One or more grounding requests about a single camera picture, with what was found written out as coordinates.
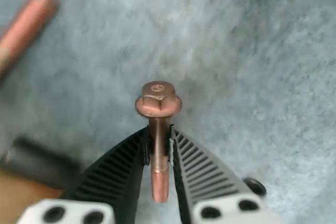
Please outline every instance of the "hex head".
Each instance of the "hex head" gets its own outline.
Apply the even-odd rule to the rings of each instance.
[[[152,81],[142,87],[142,96],[135,102],[139,114],[148,118],[168,118],[180,111],[181,99],[172,84]]]

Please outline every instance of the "gray carpet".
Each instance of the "gray carpet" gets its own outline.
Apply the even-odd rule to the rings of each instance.
[[[0,0],[0,27],[23,1]],[[335,223],[336,0],[60,1],[1,84],[5,139],[89,165],[145,126],[141,86],[166,80],[178,128],[260,179],[287,223]],[[154,204],[144,171],[136,223],[180,223],[171,185]]]

